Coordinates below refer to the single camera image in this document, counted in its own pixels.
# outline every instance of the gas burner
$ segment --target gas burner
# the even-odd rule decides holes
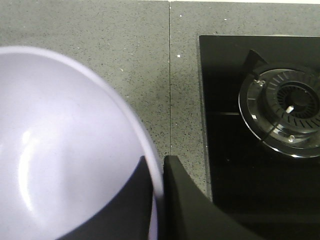
[[[248,128],[265,145],[294,158],[320,156],[320,80],[291,64],[263,64],[239,93]]]

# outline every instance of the burner cap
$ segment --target burner cap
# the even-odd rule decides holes
[[[295,131],[320,129],[320,81],[305,72],[288,70],[267,81],[262,93],[272,122],[286,124]]]

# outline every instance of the gray countertop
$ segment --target gray countertop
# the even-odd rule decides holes
[[[210,195],[199,35],[320,36],[320,5],[135,0],[1,1],[0,45],[87,65],[138,113],[159,155]]]

